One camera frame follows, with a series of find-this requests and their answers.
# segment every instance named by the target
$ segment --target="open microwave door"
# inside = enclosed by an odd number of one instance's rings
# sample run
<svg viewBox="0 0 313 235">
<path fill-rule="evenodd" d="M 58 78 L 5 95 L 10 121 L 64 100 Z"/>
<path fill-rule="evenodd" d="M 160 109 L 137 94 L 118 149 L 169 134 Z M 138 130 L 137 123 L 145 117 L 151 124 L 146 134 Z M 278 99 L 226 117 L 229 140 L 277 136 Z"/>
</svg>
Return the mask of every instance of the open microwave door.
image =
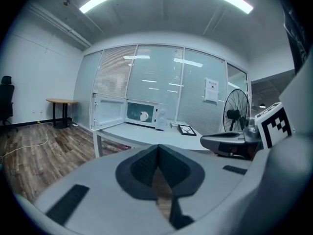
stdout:
<svg viewBox="0 0 313 235">
<path fill-rule="evenodd" d="M 91 129 L 93 131 L 125 122 L 125 99 L 112 99 L 105 95 L 94 94 L 92 107 Z"/>
</svg>

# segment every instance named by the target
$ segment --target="picture frame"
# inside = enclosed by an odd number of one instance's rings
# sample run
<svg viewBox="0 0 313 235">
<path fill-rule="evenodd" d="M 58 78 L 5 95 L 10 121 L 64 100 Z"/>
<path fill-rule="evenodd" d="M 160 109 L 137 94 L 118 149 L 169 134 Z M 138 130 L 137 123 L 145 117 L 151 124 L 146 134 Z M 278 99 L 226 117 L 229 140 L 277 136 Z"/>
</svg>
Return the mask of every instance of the picture frame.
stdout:
<svg viewBox="0 0 313 235">
<path fill-rule="evenodd" d="M 186 136 L 196 136 L 197 134 L 189 125 L 178 125 L 179 132 Z"/>
</svg>

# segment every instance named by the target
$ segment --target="white paper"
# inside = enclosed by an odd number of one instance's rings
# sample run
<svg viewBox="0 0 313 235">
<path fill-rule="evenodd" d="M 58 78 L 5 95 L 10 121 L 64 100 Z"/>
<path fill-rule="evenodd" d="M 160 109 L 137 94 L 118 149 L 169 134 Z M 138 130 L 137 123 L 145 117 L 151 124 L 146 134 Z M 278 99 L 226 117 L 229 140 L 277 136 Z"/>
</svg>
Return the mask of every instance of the white paper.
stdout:
<svg viewBox="0 0 313 235">
<path fill-rule="evenodd" d="M 204 100 L 217 102 L 219 98 L 219 82 L 206 78 Z"/>
</svg>

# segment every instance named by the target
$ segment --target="microwave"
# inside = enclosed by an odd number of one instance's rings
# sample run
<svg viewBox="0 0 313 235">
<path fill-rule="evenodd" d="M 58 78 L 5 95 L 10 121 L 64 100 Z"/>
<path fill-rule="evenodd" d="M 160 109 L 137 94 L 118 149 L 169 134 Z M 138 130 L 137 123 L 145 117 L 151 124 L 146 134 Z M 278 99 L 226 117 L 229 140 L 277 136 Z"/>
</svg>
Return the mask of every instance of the microwave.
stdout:
<svg viewBox="0 0 313 235">
<path fill-rule="evenodd" d="M 139 100 L 127 100 L 125 122 L 164 130 L 167 125 L 167 105 Z"/>
<path fill-rule="evenodd" d="M 93 94 L 90 112 L 90 128 L 93 131 L 124 122 L 164 130 L 167 125 L 168 106 Z"/>
</svg>

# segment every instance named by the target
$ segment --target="table leg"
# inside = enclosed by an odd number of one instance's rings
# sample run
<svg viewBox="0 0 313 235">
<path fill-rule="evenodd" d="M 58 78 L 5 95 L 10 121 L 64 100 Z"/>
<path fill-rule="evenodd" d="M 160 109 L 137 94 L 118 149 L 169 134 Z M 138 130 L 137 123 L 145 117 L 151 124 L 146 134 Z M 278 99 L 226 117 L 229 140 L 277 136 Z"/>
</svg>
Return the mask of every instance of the table leg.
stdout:
<svg viewBox="0 0 313 235">
<path fill-rule="evenodd" d="M 67 127 L 67 104 L 65 104 L 65 128 Z"/>
<path fill-rule="evenodd" d="M 93 145 L 96 158 L 102 157 L 102 143 L 101 136 L 97 135 L 97 132 L 93 132 Z"/>
<path fill-rule="evenodd" d="M 53 115 L 53 126 L 55 126 L 55 103 L 52 106 L 52 115 Z"/>
<path fill-rule="evenodd" d="M 64 123 L 65 104 L 62 104 L 62 123 Z"/>
</svg>

